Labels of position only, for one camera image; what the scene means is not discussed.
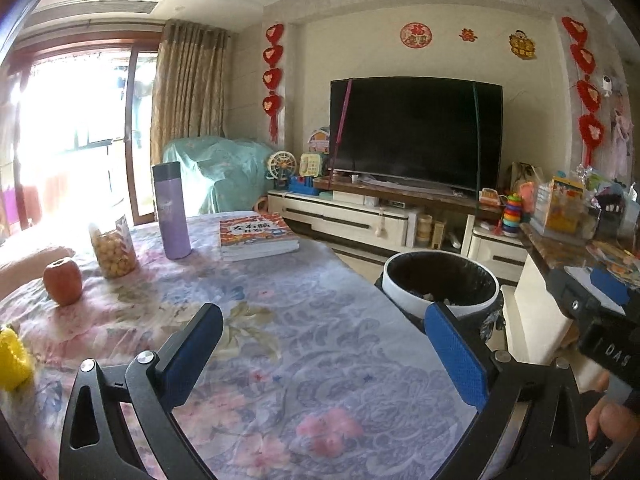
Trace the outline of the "right hand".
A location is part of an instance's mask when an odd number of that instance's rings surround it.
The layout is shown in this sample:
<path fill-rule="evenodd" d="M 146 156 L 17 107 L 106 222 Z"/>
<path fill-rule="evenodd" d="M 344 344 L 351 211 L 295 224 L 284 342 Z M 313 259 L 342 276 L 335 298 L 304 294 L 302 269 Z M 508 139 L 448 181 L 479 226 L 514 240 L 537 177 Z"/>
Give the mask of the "right hand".
<path fill-rule="evenodd" d="M 602 372 L 584 394 L 592 478 L 639 478 L 639 393 Z"/>

